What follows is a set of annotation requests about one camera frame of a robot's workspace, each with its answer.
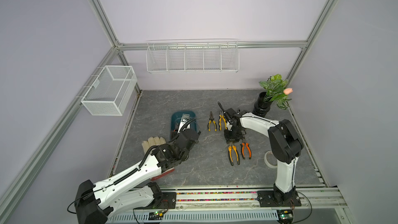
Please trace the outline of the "orange needle nose pliers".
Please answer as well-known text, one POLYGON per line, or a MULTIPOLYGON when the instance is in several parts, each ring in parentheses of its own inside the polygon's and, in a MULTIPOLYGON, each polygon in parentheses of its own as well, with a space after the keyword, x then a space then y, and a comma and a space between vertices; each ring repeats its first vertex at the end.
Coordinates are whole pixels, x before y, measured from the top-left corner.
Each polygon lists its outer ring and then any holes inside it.
POLYGON ((243 159, 251 159, 252 158, 252 152, 249 144, 247 142, 242 142, 240 144, 241 146, 241 156, 243 159))

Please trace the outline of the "yellow orange black pliers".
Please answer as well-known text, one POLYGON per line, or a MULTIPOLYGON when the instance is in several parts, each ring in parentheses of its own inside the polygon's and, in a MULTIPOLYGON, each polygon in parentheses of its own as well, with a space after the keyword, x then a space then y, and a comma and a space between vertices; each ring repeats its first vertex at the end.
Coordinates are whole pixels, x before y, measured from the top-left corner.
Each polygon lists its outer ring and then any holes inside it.
POLYGON ((235 164, 240 165, 240 157, 237 151, 237 147, 234 144, 229 144, 228 147, 228 158, 231 166, 235 164))

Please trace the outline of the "large yellow combination pliers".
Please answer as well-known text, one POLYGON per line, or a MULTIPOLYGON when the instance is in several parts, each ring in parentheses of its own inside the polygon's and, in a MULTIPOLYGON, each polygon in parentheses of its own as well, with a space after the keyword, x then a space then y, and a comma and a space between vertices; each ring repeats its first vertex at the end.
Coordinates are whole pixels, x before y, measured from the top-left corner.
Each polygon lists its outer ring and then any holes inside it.
POLYGON ((227 121, 224 117, 223 110, 219 112, 219 130, 222 131, 223 129, 227 129, 227 121))

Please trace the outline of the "yellow needle nose pliers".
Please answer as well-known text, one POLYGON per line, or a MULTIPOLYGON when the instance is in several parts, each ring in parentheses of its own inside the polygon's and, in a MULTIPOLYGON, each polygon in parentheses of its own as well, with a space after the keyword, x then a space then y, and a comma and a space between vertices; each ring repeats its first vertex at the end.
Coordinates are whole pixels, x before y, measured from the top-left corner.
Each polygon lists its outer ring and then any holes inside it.
POLYGON ((211 130, 217 131, 217 124, 215 122, 215 118, 214 118, 212 111, 210 111, 210 113, 209 113, 209 122, 208 122, 207 128, 208 128, 209 132, 211 130))

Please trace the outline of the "teal plastic storage box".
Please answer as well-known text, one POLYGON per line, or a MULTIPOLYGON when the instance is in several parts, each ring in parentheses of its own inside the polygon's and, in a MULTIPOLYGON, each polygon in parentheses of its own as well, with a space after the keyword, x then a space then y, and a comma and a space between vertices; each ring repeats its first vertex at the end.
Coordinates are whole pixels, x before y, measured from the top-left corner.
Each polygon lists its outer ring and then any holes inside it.
POLYGON ((189 120, 196 117, 193 111, 183 110, 172 114, 171 117, 171 134, 170 140, 172 140, 180 131, 182 126, 189 120))

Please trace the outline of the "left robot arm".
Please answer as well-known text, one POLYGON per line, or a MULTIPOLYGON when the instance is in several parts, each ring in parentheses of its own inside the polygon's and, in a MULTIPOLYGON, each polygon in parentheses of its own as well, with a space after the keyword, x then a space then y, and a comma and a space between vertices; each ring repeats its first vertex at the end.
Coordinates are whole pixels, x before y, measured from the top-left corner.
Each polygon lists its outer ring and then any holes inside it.
POLYGON ((114 215, 141 207, 171 205, 152 178, 161 176, 189 157, 200 133, 183 129, 168 143, 151 146, 143 159, 123 172, 93 183, 79 185, 73 206, 80 224, 104 224, 114 215))

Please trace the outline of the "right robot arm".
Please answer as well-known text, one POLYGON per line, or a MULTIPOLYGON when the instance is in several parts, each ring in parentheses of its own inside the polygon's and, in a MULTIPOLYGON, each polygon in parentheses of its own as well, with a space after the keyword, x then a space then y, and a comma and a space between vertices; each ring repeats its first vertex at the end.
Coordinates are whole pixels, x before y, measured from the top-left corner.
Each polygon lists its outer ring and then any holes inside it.
POLYGON ((236 112, 229 108, 221 109, 220 121, 226 122, 224 137, 229 144, 229 160, 233 164, 232 151, 237 151, 235 143, 242 141, 242 146, 248 146, 244 141, 247 129, 265 135, 270 142, 271 152, 277 160, 277 177, 274 183, 273 198, 278 204, 297 197, 295 187, 296 164, 304 143, 293 124, 287 120, 269 120, 248 111, 236 112))

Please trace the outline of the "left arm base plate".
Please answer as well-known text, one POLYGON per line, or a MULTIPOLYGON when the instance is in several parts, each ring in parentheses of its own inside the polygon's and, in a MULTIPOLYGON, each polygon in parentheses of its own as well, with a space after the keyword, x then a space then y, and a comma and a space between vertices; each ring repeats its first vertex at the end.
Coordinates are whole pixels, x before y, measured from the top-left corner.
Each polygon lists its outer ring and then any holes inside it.
POLYGON ((176 197, 175 192, 163 192, 162 196, 155 197, 148 206, 137 209, 174 209, 177 202, 176 197))

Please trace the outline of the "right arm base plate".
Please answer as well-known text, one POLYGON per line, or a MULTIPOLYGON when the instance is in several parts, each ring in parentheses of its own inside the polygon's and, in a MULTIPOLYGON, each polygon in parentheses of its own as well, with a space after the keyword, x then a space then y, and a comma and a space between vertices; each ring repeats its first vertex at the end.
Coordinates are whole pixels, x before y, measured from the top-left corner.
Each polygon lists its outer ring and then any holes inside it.
POLYGON ((297 191, 292 190, 287 193, 280 191, 258 191, 257 200, 261 207, 300 207, 302 206, 297 191))

